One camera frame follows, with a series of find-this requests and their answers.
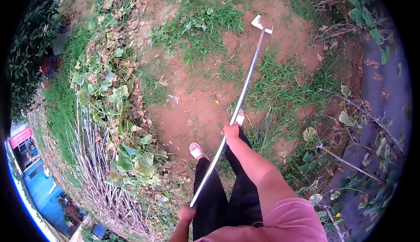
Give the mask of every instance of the bush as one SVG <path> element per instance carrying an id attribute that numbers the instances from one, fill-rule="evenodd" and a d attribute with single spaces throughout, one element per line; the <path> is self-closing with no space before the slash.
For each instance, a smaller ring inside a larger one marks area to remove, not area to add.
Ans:
<path id="1" fill-rule="evenodd" d="M 12 118 L 26 113 L 34 102 L 41 81 L 38 71 L 47 49 L 56 37 L 58 0 L 34 0 L 17 28 L 8 57 L 8 75 L 12 87 Z"/>

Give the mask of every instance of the hand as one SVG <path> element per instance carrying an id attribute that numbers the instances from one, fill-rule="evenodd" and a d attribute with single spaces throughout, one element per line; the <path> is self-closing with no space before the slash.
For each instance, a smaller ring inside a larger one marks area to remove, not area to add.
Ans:
<path id="1" fill-rule="evenodd" d="M 223 126 L 223 131 L 221 132 L 222 135 L 226 136 L 226 143 L 230 145 L 230 143 L 234 142 L 236 139 L 239 139 L 239 124 L 238 122 L 234 122 L 233 125 L 229 125 L 225 123 Z"/>
<path id="2" fill-rule="evenodd" d="M 178 211 L 179 220 L 188 221 L 190 223 L 195 217 L 195 212 L 195 208 L 190 208 L 189 204 L 185 204 Z"/>

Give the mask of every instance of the green plant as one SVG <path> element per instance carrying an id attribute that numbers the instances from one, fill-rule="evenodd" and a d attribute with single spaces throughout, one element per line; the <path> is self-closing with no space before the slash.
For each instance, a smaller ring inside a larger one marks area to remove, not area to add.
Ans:
<path id="1" fill-rule="evenodd" d="M 317 121 L 311 116 L 300 121 L 297 113 L 310 105 L 322 109 L 328 102 L 327 95 L 320 89 L 337 87 L 331 74 L 332 62 L 333 58 L 310 77 L 300 66 L 299 56 L 280 64 L 275 52 L 268 50 L 256 68 L 259 75 L 253 78 L 244 104 L 249 110 L 265 112 L 258 125 L 251 124 L 245 129 L 252 148 L 276 165 L 288 184 L 302 196 L 318 190 L 318 184 L 309 188 L 303 183 L 312 184 L 318 177 L 317 172 L 324 170 L 323 166 L 331 157 L 316 153 L 314 143 L 304 141 L 304 129 L 315 126 Z M 297 77 L 301 75 L 307 77 L 306 82 L 298 82 Z M 276 154 L 274 144 L 283 137 L 294 141 L 294 149 L 291 153 Z"/>
<path id="2" fill-rule="evenodd" d="M 92 229 L 88 228 L 86 225 L 82 224 L 81 227 L 81 237 L 84 242 L 99 242 L 100 240 L 93 234 Z"/>
<path id="3" fill-rule="evenodd" d="M 56 37 L 57 8 L 58 0 L 34 0 L 17 28 L 7 60 L 14 120 L 27 113 L 34 102 L 42 78 L 39 66 Z"/>
<path id="4" fill-rule="evenodd" d="M 37 132 L 37 144 L 38 144 L 38 148 L 40 148 L 42 151 L 45 151 L 44 139 L 42 137 L 42 128 L 41 128 L 41 126 L 39 124 L 37 124 L 36 132 Z"/>
<path id="5" fill-rule="evenodd" d="M 205 61 L 211 51 L 225 53 L 223 33 L 243 31 L 242 11 L 232 4 L 233 0 L 225 4 L 211 0 L 184 0 L 176 19 L 163 22 L 153 30 L 152 44 L 163 43 L 169 55 L 183 51 L 186 66 Z"/>
<path id="6" fill-rule="evenodd" d="M 92 34 L 86 25 L 75 25 L 71 36 L 64 45 L 62 66 L 51 81 L 49 91 L 44 91 L 47 125 L 60 145 L 62 160 L 76 165 L 69 142 L 74 141 L 71 127 L 76 124 L 76 97 L 68 82 L 71 68 L 84 54 Z"/>
<path id="7" fill-rule="evenodd" d="M 333 26 L 328 26 L 328 30 L 321 30 L 327 32 L 333 30 L 339 34 L 345 33 L 363 33 L 369 32 L 372 40 L 381 49 L 381 61 L 383 65 L 386 65 L 390 55 L 391 46 L 384 45 L 384 41 L 392 41 L 390 32 L 384 30 L 382 25 L 378 24 L 378 13 L 372 13 L 374 8 L 378 8 L 381 5 L 377 0 L 339 0 L 333 2 L 329 6 L 340 12 L 339 23 L 335 23 Z M 342 20 L 351 23 L 351 25 L 343 24 Z"/>

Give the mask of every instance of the dirt mound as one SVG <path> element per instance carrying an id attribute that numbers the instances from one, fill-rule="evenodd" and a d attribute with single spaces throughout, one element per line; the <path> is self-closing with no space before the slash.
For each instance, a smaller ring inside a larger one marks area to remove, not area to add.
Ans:
<path id="1" fill-rule="evenodd" d="M 59 12 L 61 16 L 72 18 L 72 25 L 74 23 L 82 23 L 86 15 L 92 14 L 94 4 L 87 8 L 89 0 L 76 0 L 76 4 L 72 0 L 61 0 Z"/>
<path id="2" fill-rule="evenodd" d="M 308 31 L 311 29 L 311 23 L 303 18 L 296 16 L 282 0 L 254 0 L 249 10 L 244 12 L 242 21 L 244 23 L 244 33 L 241 36 L 242 54 L 241 61 L 248 65 L 253 56 L 253 46 L 258 42 L 260 32 L 255 31 L 251 21 L 257 14 L 264 14 L 265 17 L 272 20 L 273 34 L 265 34 L 262 40 L 261 51 L 265 48 L 275 48 L 278 46 L 278 60 L 285 61 L 293 54 L 300 54 L 303 65 L 310 72 L 314 72 L 320 62 L 317 59 L 317 53 L 323 56 L 324 51 L 320 44 L 315 49 L 310 47 L 311 40 Z"/>
<path id="3" fill-rule="evenodd" d="M 233 30 L 225 32 L 223 34 L 223 45 L 229 48 L 229 55 L 236 53 L 236 47 L 238 46 L 239 37 L 234 33 Z"/>

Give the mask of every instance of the dirt ground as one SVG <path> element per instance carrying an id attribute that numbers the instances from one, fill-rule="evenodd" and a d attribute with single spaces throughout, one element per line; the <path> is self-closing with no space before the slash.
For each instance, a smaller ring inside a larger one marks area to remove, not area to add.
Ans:
<path id="1" fill-rule="evenodd" d="M 82 23 L 84 17 L 93 12 L 94 4 L 91 4 L 88 8 L 87 6 L 90 4 L 88 1 L 76 0 L 76 3 L 72 3 L 71 0 L 61 0 L 60 3 L 63 6 L 60 6 L 60 15 L 71 22 L 71 26 L 75 23 Z"/>
<path id="2" fill-rule="evenodd" d="M 244 32 L 236 35 L 234 32 L 226 32 L 223 36 L 223 44 L 228 46 L 229 56 L 238 55 L 242 64 L 242 70 L 246 71 L 253 56 L 253 48 L 258 42 L 260 31 L 251 25 L 256 13 L 263 13 L 270 18 L 274 24 L 273 35 L 265 35 L 262 41 L 261 51 L 267 47 L 278 48 L 278 61 L 285 62 L 291 55 L 300 54 L 303 66 L 310 72 L 314 72 L 319 67 L 317 53 L 323 56 L 322 46 L 314 48 L 309 46 L 313 41 L 308 35 L 311 23 L 303 20 L 291 12 L 285 0 L 253 0 L 248 9 L 244 10 L 242 21 Z M 243 4 L 238 4 L 238 8 L 243 9 Z M 171 18 L 177 12 L 177 6 L 171 5 L 167 0 L 152 0 L 148 3 L 146 12 L 152 13 L 149 19 L 159 23 Z M 155 50 L 145 51 L 145 61 L 153 60 L 156 55 Z M 224 122 L 228 122 L 228 106 L 239 95 L 242 85 L 237 86 L 233 82 L 223 84 L 214 82 L 213 78 L 205 79 L 198 71 L 190 72 L 185 67 L 181 57 L 175 56 L 166 59 L 163 52 L 158 52 L 159 62 L 167 67 L 164 72 L 164 80 L 172 80 L 169 87 L 173 95 L 179 98 L 179 104 L 172 99 L 168 99 L 165 105 L 153 105 L 149 111 L 154 118 L 159 130 L 160 140 L 162 140 L 176 155 L 179 163 L 176 163 L 173 170 L 176 174 L 187 172 L 193 178 L 193 172 L 186 169 L 186 163 L 194 161 L 189 153 L 189 144 L 198 142 L 203 149 L 209 153 L 214 153 L 221 141 L 220 130 Z M 211 70 L 217 73 L 218 63 L 223 61 L 218 55 L 207 57 L 205 64 L 199 64 L 198 68 L 203 71 Z M 228 69 L 232 71 L 238 66 L 232 65 Z M 315 111 L 313 106 L 302 108 L 298 111 L 298 116 L 303 121 L 307 116 Z M 247 113 L 252 124 L 258 124 L 264 112 L 257 114 Z M 281 154 L 287 150 L 290 154 L 295 143 L 287 143 L 282 140 L 276 144 L 276 152 Z"/>

